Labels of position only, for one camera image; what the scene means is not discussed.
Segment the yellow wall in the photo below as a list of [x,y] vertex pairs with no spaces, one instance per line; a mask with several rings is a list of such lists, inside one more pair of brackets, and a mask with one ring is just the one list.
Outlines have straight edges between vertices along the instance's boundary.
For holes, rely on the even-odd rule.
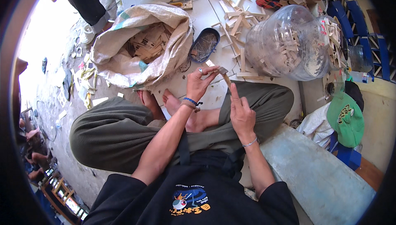
[[396,84],[378,78],[357,84],[364,100],[362,156],[385,173],[396,138]]
[[364,20],[366,21],[367,29],[369,30],[369,33],[374,33],[373,26],[371,25],[371,21],[369,18],[369,14],[367,13],[368,9],[374,9],[373,4],[371,3],[371,0],[355,0],[357,1],[359,7],[363,11],[364,15]]

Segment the forearm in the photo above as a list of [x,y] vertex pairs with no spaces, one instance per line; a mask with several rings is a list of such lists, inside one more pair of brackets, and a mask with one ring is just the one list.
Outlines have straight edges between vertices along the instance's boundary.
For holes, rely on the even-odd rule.
[[28,177],[30,180],[35,180],[39,173],[40,173],[39,171],[32,171],[31,173],[28,174]]
[[[247,136],[241,140],[242,144],[251,143],[255,138],[254,132],[251,136]],[[260,198],[264,190],[275,183],[275,178],[271,169],[265,160],[263,153],[261,153],[260,146],[257,142],[245,147],[246,157],[249,160],[249,169],[251,175],[251,182],[256,190],[256,195]]]
[[160,129],[144,150],[139,165],[131,177],[149,185],[169,164],[175,154],[192,108],[180,106],[177,112]]

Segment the green cap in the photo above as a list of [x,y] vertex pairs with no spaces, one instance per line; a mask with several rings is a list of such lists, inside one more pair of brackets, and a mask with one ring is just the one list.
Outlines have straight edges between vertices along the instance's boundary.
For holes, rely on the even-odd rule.
[[348,94],[334,97],[327,110],[327,120],[338,133],[338,142],[348,148],[356,147],[363,137],[364,119],[358,104]]

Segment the blue braided bracelet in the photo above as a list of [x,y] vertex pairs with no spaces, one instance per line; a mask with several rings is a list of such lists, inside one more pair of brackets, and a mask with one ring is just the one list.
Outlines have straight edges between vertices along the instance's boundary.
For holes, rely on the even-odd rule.
[[193,101],[192,99],[190,99],[190,98],[184,98],[184,99],[186,99],[186,100],[188,100],[188,101],[190,101],[190,102],[192,102],[196,107],[197,106],[199,106],[200,104],[203,104],[203,102],[198,102],[198,103],[196,103],[195,101]]

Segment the cartoon eyeball graphic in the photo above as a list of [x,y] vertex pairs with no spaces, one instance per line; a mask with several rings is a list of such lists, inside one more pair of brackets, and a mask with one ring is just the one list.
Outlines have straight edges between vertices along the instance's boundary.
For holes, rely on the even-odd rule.
[[175,200],[172,203],[173,207],[177,210],[181,210],[182,208],[184,208],[187,205],[187,201],[186,200]]

